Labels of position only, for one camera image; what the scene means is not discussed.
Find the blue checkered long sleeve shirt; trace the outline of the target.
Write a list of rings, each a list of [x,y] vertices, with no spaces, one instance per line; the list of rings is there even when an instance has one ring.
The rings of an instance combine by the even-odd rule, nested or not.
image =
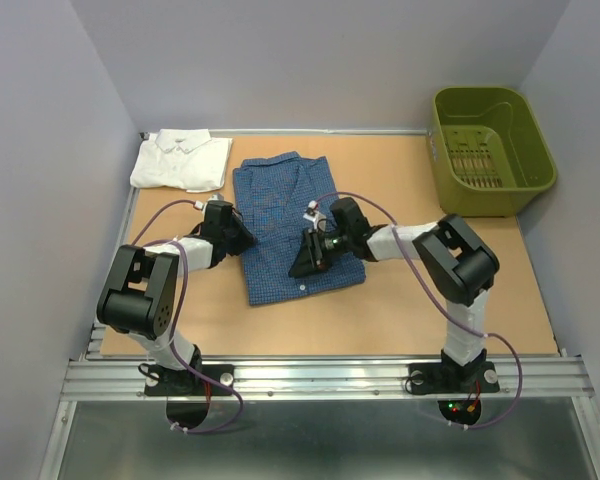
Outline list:
[[[292,151],[271,158],[246,159],[233,170],[237,210],[256,244],[241,255],[251,306],[274,304],[362,284],[361,260],[346,254],[325,273],[292,278],[303,218],[310,201],[336,190],[326,157],[303,158]]]

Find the white shirt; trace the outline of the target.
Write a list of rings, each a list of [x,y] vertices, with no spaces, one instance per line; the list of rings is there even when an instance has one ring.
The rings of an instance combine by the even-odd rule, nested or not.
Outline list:
[[[168,187],[190,193],[221,189],[233,140],[213,137],[207,129],[161,129],[139,147],[130,175],[137,189]]]

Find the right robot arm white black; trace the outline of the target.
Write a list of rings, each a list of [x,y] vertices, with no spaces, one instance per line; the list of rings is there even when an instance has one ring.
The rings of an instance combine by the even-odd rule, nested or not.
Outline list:
[[[289,270],[292,278],[329,271],[340,257],[351,254],[368,262],[403,259],[420,261],[429,278],[421,283],[447,321],[441,358],[408,368],[405,388],[414,395],[464,393],[488,383],[490,369],[484,322],[489,291],[500,264],[493,251],[456,214],[425,225],[373,226],[356,199],[343,197],[330,206],[334,227],[327,227],[315,201],[304,214],[310,227]]]

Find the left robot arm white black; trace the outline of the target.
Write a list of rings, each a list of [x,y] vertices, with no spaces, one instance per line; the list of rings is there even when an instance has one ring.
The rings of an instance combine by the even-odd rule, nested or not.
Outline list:
[[[139,367],[150,390],[190,394],[210,386],[202,379],[199,348],[176,327],[184,303],[175,299],[177,281],[187,282],[191,272],[214,268],[256,243],[232,203],[216,197],[190,205],[203,213],[191,233],[145,247],[133,242],[118,248],[96,307],[100,323],[130,336],[155,360]]]

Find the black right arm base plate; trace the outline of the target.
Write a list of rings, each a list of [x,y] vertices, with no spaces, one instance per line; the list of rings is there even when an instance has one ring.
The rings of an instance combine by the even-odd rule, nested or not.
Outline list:
[[[405,390],[416,396],[433,394],[469,394],[500,391],[498,377],[492,362],[484,362],[475,368],[456,368],[442,362],[411,363],[407,366]]]

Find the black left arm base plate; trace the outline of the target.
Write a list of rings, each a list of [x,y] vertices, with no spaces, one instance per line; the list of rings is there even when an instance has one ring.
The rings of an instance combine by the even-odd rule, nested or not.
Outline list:
[[[230,396],[225,388],[205,387],[205,383],[188,370],[169,370],[141,363],[138,371],[145,379],[144,394],[149,397]]]

